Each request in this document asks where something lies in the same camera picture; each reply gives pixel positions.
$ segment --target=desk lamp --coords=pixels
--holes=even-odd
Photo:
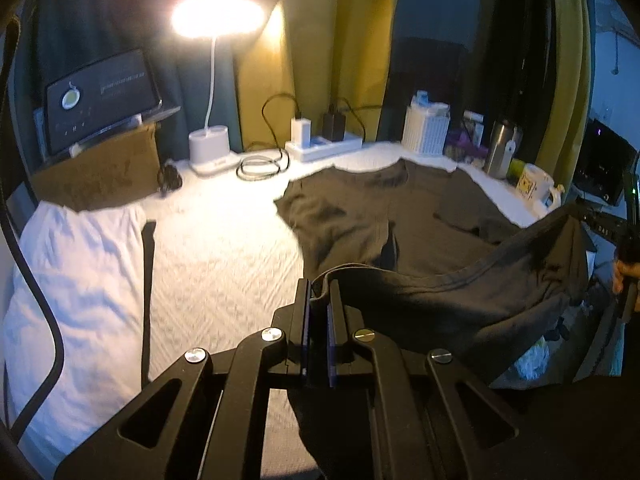
[[[211,82],[209,107],[204,127],[189,134],[190,161],[200,176],[236,166],[238,154],[229,148],[226,126],[209,126],[213,106],[216,38],[257,30],[264,23],[264,11],[251,0],[184,0],[175,7],[172,25],[186,38],[211,38]]]

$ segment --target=cardboard box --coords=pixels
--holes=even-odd
[[[31,176],[40,200],[74,211],[122,206],[158,190],[156,126],[148,124]]]

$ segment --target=silver bolt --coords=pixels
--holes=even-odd
[[[184,358],[190,363],[199,363],[207,356],[202,348],[192,348],[184,353]]]
[[[353,336],[361,343],[371,343],[376,338],[376,333],[368,328],[363,328],[358,330]]]
[[[262,331],[262,339],[264,341],[277,341],[281,337],[282,337],[282,330],[274,326],[270,328],[265,328]]]
[[[431,359],[433,359],[434,361],[436,361],[438,364],[441,364],[441,365],[448,365],[450,362],[453,361],[453,355],[451,355],[451,352],[443,348],[437,348],[435,350],[431,350],[431,353],[429,354],[429,356],[431,357]]]

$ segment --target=human hand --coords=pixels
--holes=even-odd
[[[616,260],[613,265],[613,293],[622,292],[622,281],[625,276],[630,278],[640,278],[640,264],[625,264]],[[636,298],[636,312],[640,312],[640,295]]]

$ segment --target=folded white fabric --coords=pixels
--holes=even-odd
[[[65,365],[31,422],[59,462],[140,392],[143,245],[139,206],[75,213],[40,203],[20,247],[60,325]],[[21,273],[4,319],[17,413],[49,373],[53,339]]]

